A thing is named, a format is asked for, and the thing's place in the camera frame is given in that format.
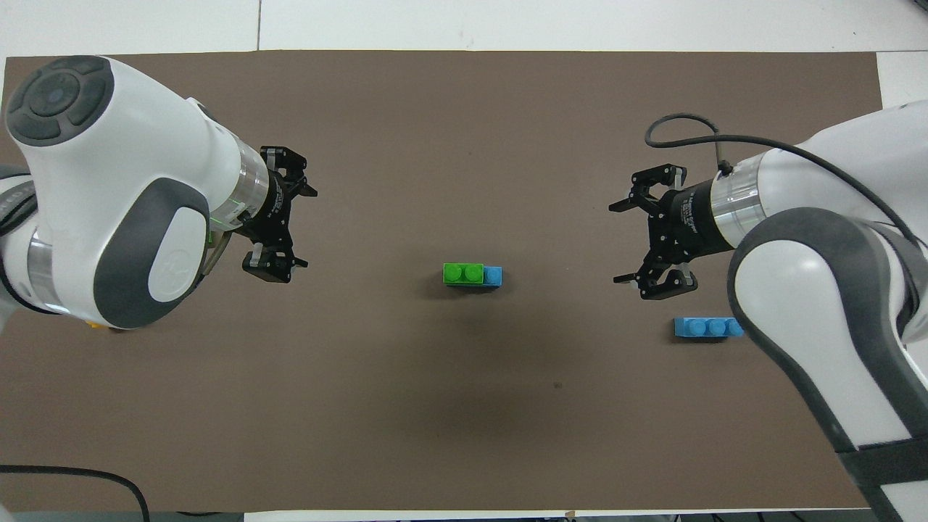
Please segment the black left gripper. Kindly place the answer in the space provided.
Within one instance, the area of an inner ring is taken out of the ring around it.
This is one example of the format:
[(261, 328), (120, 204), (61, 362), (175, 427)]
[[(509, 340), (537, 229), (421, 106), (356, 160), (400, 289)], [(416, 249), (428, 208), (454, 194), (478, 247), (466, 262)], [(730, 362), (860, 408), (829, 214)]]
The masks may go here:
[(289, 232), (291, 202), (297, 196), (318, 197), (305, 175), (307, 159), (287, 146), (262, 146), (268, 169), (268, 192), (256, 211), (239, 215), (238, 234), (253, 244), (241, 262), (242, 270), (265, 282), (289, 283), (293, 271), (308, 268), (308, 261), (292, 254)]

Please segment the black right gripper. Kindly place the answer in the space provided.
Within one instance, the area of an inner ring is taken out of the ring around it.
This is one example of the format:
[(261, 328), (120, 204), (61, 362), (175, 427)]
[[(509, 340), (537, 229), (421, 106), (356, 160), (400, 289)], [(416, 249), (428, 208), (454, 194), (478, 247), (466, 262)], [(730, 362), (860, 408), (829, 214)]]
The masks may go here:
[[(713, 182), (705, 181), (683, 189), (687, 169), (659, 165), (632, 175), (629, 195), (608, 206), (609, 212), (640, 208), (647, 219), (650, 254), (637, 271), (613, 277), (613, 283), (633, 284), (643, 300), (663, 300), (692, 293), (699, 281), (689, 267), (698, 257), (733, 250), (716, 224), (712, 209)], [(666, 187), (660, 198), (655, 186)]]

